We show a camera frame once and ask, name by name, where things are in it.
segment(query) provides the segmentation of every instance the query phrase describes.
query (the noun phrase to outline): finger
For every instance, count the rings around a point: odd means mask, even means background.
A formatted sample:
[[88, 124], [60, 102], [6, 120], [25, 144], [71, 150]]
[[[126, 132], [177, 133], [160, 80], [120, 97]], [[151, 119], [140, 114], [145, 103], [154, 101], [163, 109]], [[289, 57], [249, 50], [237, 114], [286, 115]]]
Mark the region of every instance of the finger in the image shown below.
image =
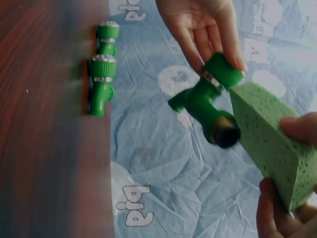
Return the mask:
[[193, 30], [194, 32], [194, 42], [196, 48], [202, 57], [203, 61], [206, 63], [212, 56], [212, 49], [210, 45], [208, 30], [206, 27]]
[[236, 11], [232, 1], [228, 1], [214, 19], [218, 25], [223, 54], [226, 59], [235, 69], [247, 70], [241, 54]]
[[257, 229], [259, 238], [282, 238], [278, 233], [274, 217], [273, 204], [265, 194], [259, 197], [259, 204], [257, 210]]
[[317, 112], [299, 118], [283, 117], [280, 126], [287, 136], [317, 147]]
[[317, 237], [317, 216], [312, 218], [309, 222], [302, 226], [297, 232], [295, 232], [289, 238], [306, 238]]
[[274, 220], [277, 231], [283, 236], [288, 237], [302, 226], [302, 223], [286, 212], [280, 197], [277, 193], [274, 182], [271, 179], [264, 179], [260, 183], [261, 193], [268, 195], [273, 203]]
[[169, 30], [175, 40], [178, 42], [182, 52], [193, 70], [200, 74], [203, 63], [199, 57], [194, 45], [194, 34], [183, 26], [170, 26]]
[[294, 211], [294, 216], [305, 224], [313, 217], [317, 216], [317, 207], [305, 203], [303, 206]]
[[213, 52], [220, 51], [222, 52], [221, 39], [219, 35], [218, 26], [216, 24], [208, 26], [208, 35], [211, 43], [211, 48]]

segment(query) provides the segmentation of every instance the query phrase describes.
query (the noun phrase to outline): green sponge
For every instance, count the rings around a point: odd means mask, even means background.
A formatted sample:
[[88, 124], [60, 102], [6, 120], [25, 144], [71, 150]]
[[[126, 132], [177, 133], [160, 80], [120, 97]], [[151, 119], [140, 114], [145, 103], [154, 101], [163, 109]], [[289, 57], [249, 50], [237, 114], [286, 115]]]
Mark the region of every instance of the green sponge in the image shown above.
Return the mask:
[[229, 93], [241, 145], [262, 175], [273, 179], [286, 210], [294, 211], [317, 184], [317, 150], [282, 132], [280, 119], [297, 114], [266, 89], [246, 83]]

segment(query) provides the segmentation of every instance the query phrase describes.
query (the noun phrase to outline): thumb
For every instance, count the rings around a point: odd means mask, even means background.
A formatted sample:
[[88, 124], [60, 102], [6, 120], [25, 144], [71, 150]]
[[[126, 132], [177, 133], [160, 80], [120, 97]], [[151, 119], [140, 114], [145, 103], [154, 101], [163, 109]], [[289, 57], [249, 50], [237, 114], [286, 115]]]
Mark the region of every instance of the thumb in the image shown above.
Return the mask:
[[299, 118], [283, 117], [280, 121], [282, 131], [292, 139], [317, 147], [317, 112]]

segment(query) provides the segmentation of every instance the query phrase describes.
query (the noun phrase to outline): green plastic faucet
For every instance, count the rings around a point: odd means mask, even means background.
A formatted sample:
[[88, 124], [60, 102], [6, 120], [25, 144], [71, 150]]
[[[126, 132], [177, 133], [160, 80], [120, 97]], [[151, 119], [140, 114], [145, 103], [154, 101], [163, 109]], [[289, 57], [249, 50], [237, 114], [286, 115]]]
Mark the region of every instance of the green plastic faucet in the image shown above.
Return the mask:
[[116, 75], [116, 60], [109, 55], [96, 55], [90, 60], [93, 94], [89, 114], [103, 116], [106, 103], [114, 97], [112, 79]]
[[206, 140], [220, 148], [229, 148], [240, 139], [234, 116], [217, 110], [212, 104], [223, 91], [238, 84], [243, 73], [234, 69], [221, 52], [215, 52], [203, 67], [198, 83], [168, 101], [177, 113], [186, 109], [203, 127]]

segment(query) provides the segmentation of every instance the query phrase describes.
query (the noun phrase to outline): wooden table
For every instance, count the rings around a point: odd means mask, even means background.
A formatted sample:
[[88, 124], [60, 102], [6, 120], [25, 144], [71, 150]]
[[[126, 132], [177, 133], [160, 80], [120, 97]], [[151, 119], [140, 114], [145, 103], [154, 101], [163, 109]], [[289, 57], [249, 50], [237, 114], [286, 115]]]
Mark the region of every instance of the wooden table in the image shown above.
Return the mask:
[[0, 1], [0, 237], [112, 238], [110, 106], [87, 115], [106, 0]]

